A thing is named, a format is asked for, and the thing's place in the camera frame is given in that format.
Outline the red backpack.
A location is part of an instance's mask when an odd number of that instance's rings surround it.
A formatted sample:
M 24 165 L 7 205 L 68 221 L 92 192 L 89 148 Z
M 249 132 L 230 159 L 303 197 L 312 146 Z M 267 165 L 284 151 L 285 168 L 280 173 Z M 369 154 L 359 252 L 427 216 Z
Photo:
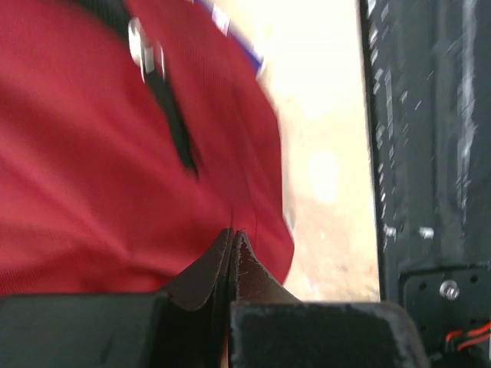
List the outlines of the red backpack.
M 161 44 L 186 168 L 127 40 L 72 1 L 1 3 L 1 293 L 154 291 L 224 228 L 278 280 L 278 123 L 241 47 L 189 1 L 128 1 Z

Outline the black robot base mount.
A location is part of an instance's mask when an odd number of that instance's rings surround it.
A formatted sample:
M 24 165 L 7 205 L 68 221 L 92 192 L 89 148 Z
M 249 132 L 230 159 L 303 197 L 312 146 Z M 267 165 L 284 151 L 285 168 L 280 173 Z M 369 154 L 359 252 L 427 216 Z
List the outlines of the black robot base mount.
M 490 365 L 490 3 L 361 1 L 380 296 L 433 367 Z

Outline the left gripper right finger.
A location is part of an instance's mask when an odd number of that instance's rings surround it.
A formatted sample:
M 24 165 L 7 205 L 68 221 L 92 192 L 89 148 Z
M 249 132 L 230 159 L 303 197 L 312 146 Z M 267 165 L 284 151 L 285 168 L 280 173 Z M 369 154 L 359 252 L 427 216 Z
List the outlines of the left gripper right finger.
M 385 302 L 307 302 L 237 232 L 229 264 L 230 367 L 428 367 L 414 322 Z

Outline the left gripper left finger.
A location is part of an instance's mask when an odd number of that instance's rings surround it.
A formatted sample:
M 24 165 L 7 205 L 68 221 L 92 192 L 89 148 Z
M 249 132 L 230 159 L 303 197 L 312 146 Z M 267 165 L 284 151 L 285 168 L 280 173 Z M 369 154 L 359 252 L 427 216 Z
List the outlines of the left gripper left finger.
M 150 293 L 1 299 L 3 367 L 218 367 L 233 231 Z

